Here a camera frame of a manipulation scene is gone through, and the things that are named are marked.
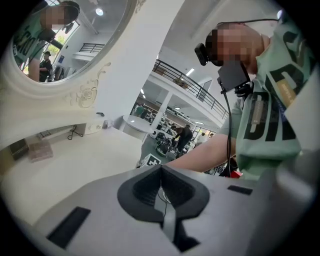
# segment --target green floor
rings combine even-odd
[[[169,159],[167,159],[166,157],[163,157],[161,155],[159,155],[156,151],[156,140],[154,138],[151,138],[150,136],[148,136],[141,148],[141,159],[144,159],[147,155],[152,154],[154,155],[156,158],[158,158],[159,160],[161,160],[161,164],[166,164],[169,162]]]

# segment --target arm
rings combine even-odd
[[[29,78],[36,82],[39,82],[39,64],[40,61],[36,58],[33,58],[29,63]]]
[[[169,162],[167,165],[174,168],[189,169],[205,172],[227,161],[228,136],[216,134],[207,142],[202,143],[189,153]],[[236,153],[236,139],[231,138],[231,156]]]

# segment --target red object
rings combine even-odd
[[[230,173],[230,178],[239,179],[242,176],[240,171],[234,170]]]

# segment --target balcony railing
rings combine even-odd
[[[84,43],[79,52],[97,54],[104,46],[105,45],[101,43]]]
[[[223,120],[227,119],[227,110],[207,90],[181,71],[159,59],[156,60],[152,71],[185,89],[191,95],[195,96],[204,104],[208,105],[212,110],[217,112]]]

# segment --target white column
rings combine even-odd
[[[159,124],[160,121],[161,121],[161,118],[162,118],[163,114],[166,112],[167,107],[168,107],[168,104],[169,104],[169,101],[170,101],[172,95],[173,95],[172,92],[169,91],[169,92],[167,93],[167,95],[165,96],[165,99],[164,99],[164,101],[163,101],[163,103],[162,103],[162,105],[161,105],[158,113],[156,114],[152,125],[151,125],[151,128],[152,128],[153,130],[155,130],[155,129],[157,128],[158,124]]]

